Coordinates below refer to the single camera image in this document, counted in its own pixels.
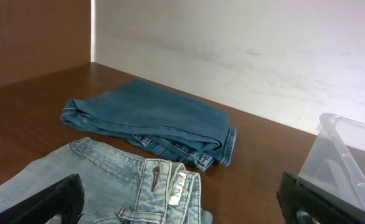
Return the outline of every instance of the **wooden surface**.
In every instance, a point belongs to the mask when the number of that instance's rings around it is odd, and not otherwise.
[[[69,99],[96,96],[134,78],[92,63],[0,87],[0,184],[31,161],[85,136],[155,157],[121,139],[76,131],[59,120]],[[315,136],[203,101],[229,113],[237,140],[229,167],[201,172],[202,208],[213,214],[213,223],[283,223],[275,198],[282,172],[299,172]]]
[[[0,0],[0,85],[90,62],[90,0]]]

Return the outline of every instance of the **plastic container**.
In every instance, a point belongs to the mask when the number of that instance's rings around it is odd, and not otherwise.
[[[335,114],[320,121],[299,177],[365,211],[365,124]]]

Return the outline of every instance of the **table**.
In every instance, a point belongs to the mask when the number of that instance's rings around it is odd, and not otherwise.
[[[76,131],[59,119],[69,99],[93,97],[134,78],[137,77],[88,63],[0,87],[0,185],[33,160],[85,136],[155,158],[124,140]],[[226,111],[231,126],[237,129],[230,166],[215,165],[200,172],[202,208],[213,214],[213,223],[283,223],[275,192],[284,171],[300,171],[315,136],[183,94]]]

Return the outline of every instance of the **white wall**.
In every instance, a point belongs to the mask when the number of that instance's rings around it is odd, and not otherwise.
[[[365,123],[365,0],[98,0],[98,63],[311,133]]]

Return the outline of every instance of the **blue cloth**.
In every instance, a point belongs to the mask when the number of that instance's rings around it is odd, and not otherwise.
[[[198,173],[182,163],[145,159],[90,138],[31,162],[2,184],[0,212],[70,174],[78,174],[84,188],[79,224],[212,223],[212,214],[201,208]]]
[[[225,112],[141,80],[70,100],[60,118],[77,130],[120,137],[202,171],[214,160],[229,165],[236,137]]]

